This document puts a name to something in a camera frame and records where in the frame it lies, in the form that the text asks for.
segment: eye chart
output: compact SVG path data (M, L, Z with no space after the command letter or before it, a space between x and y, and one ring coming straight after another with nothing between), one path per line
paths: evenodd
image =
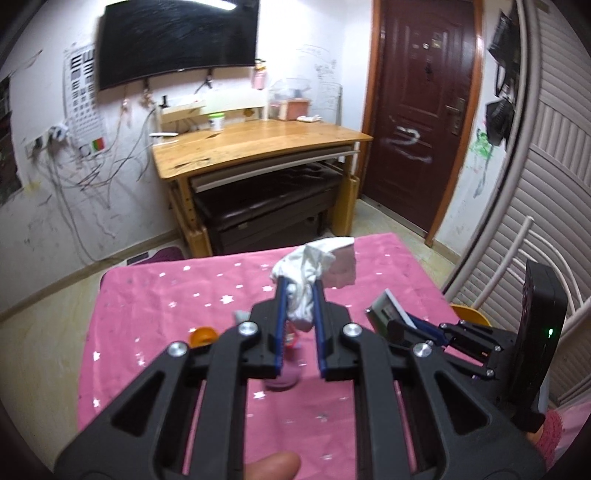
M96 104L95 48L66 52L64 64L66 115L77 147L84 157L105 149L105 127Z

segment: wall socket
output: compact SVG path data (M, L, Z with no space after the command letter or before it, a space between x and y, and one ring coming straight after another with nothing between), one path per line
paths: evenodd
M49 133L44 132L38 137L35 137L31 140L28 144L25 145L25 152L27 154L27 158L35 158L41 150L47 148L47 143L49 141Z

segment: white cloth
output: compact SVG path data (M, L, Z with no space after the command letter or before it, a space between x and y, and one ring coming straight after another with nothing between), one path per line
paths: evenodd
M296 248L273 267L271 279L290 282L287 287L287 317L295 327L311 330L313 320L312 286L321 278L325 287L342 288L355 283L355 249L351 237L316 240Z

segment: wall-mounted tv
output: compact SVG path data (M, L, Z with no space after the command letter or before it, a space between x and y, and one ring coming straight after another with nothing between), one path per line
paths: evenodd
M258 13L259 0L108 5L98 38L99 89L185 69L253 66Z

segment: desk leg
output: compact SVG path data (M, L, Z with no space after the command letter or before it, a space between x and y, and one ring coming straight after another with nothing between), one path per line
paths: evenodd
M347 157L343 179L332 214L332 231L336 236L349 236L353 227L355 202L359 193L359 179L350 173L351 157Z
M170 203L173 206L174 216L176 217L178 227L180 228L184 239L189 246L189 250L194 258L212 257L213 251L209 241L209 234L204 225L192 228L189 226L189 221L184 207L183 195L180 191L175 192L172 185L169 186L168 195Z
M189 223L189 227L195 229L201 226L197 213L195 212L195 204L193 203L193 194L191 192L191 185L189 185L189 179L184 177L177 179L178 189L181 194L181 202L185 218Z

